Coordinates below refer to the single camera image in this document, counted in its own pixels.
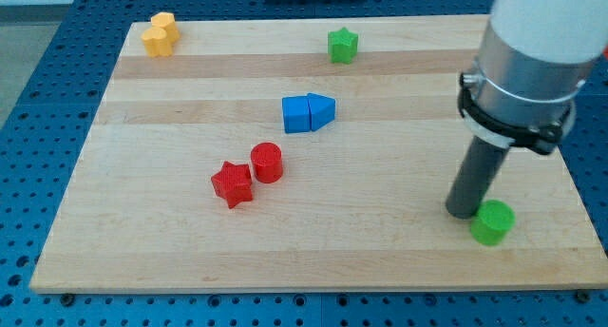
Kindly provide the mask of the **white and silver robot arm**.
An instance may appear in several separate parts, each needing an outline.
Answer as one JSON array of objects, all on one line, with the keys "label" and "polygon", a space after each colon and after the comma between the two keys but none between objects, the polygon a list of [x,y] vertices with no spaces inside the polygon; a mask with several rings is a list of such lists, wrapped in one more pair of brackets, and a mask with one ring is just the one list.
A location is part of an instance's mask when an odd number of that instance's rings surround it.
[{"label": "white and silver robot arm", "polygon": [[607,46],[607,0],[494,0],[458,109],[481,141],[546,155]]}]

